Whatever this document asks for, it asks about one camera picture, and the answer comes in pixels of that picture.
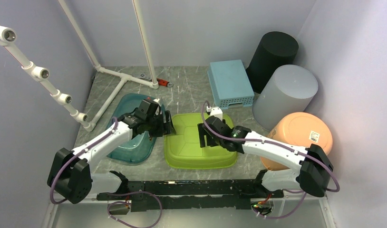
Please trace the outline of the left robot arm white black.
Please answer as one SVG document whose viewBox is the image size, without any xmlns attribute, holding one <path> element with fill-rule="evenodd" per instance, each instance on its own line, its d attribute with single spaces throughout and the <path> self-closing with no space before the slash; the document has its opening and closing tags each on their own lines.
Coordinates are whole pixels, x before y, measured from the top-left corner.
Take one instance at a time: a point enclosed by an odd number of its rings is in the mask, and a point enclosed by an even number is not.
<svg viewBox="0 0 387 228">
<path fill-rule="evenodd" d="M 72 150 L 56 152 L 47 185 L 53 204 L 81 202 L 89 194 L 105 194 L 121 200 L 131 192 L 128 178 L 120 172 L 92 174 L 100 161 L 118 146 L 147 133 L 149 137 L 175 134 L 171 112 L 162 108 L 159 99 L 145 98 L 130 113 L 112 117 L 111 126 L 87 143 Z"/>
</svg>

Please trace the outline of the black plastic bucket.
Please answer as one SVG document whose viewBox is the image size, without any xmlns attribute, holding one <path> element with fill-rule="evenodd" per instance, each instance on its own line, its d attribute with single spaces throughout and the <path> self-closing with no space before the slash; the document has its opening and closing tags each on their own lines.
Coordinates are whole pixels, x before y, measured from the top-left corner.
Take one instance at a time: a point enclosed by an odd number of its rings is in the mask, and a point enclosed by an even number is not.
<svg viewBox="0 0 387 228">
<path fill-rule="evenodd" d="M 293 63 L 298 50 L 297 40 L 287 33 L 271 31 L 264 34 L 246 68 L 253 91 L 261 93 L 277 68 Z"/>
</svg>

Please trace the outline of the orange plastic bucket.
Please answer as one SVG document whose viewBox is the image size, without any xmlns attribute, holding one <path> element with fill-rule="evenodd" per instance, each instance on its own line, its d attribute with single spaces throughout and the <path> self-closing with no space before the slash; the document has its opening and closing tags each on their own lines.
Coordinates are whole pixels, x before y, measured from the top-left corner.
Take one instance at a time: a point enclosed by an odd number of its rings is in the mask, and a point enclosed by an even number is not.
<svg viewBox="0 0 387 228">
<path fill-rule="evenodd" d="M 267 137 L 296 146 L 309 147 L 313 143 L 320 146 L 327 155 L 333 146 L 329 127 L 318 117 L 305 112 L 283 117 Z"/>
</svg>

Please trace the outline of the grey plastic bucket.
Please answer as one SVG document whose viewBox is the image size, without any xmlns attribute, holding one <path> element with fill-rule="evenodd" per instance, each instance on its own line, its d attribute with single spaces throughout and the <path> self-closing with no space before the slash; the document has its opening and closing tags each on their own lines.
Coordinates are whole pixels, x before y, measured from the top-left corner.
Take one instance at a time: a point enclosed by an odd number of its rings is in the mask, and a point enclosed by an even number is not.
<svg viewBox="0 0 387 228">
<path fill-rule="evenodd" d="M 285 116 L 303 112 L 318 91 L 315 76 L 297 65 L 283 65 L 272 74 L 252 105 L 254 120 L 270 131 Z"/>
</svg>

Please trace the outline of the light blue plastic basket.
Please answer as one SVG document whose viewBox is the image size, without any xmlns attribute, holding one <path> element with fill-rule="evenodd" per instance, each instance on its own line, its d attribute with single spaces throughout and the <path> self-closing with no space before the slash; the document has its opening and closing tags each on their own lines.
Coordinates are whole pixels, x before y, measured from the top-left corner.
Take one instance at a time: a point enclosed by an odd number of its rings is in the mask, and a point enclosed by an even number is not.
<svg viewBox="0 0 387 228">
<path fill-rule="evenodd" d="M 216 106 L 252 106 L 254 91 L 241 60 L 211 62 L 207 74 Z"/>
</svg>

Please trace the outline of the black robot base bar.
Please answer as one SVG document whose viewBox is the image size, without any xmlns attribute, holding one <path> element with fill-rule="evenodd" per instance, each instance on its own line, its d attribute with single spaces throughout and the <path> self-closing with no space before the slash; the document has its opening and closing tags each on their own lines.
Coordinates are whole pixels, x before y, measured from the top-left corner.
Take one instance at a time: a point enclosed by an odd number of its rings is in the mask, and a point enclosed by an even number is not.
<svg viewBox="0 0 387 228">
<path fill-rule="evenodd" d="M 104 190 L 98 201 L 129 200 L 132 212 L 154 209 L 250 209 L 256 199 L 283 198 L 282 190 L 265 192 L 257 180 L 127 180 L 118 190 Z"/>
</svg>

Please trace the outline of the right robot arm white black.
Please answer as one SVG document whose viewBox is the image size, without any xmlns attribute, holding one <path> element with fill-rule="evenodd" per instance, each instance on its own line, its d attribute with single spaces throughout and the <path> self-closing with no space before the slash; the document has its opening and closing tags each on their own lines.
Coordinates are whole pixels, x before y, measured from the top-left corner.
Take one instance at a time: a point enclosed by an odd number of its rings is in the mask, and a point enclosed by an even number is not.
<svg viewBox="0 0 387 228">
<path fill-rule="evenodd" d="M 210 116 L 203 120 L 207 137 L 230 152 L 267 158 L 286 167 L 285 170 L 260 171 L 254 181 L 254 192 L 266 197 L 277 190 L 301 190 L 314 197 L 323 197 L 333 177 L 333 165 L 316 144 L 307 147 L 282 143 L 264 137 L 249 128 L 229 127 Z"/>
</svg>

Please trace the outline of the dark green plastic basket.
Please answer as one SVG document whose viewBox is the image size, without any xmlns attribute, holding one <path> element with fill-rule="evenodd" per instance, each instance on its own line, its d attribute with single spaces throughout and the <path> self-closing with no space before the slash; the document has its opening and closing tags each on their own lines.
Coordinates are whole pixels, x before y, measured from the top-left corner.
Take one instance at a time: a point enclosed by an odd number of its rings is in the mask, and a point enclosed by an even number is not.
<svg viewBox="0 0 387 228">
<path fill-rule="evenodd" d="M 165 108 L 161 105 L 160 110 L 149 110 L 145 100 L 148 97 L 150 96 L 132 93 L 121 98 L 113 116 L 132 128 L 132 139 L 116 147 L 107 157 L 129 164 L 142 163 L 149 157 L 157 137 L 150 137 L 148 132 L 141 133 L 140 126 L 149 122 L 153 116 L 164 114 Z"/>
</svg>

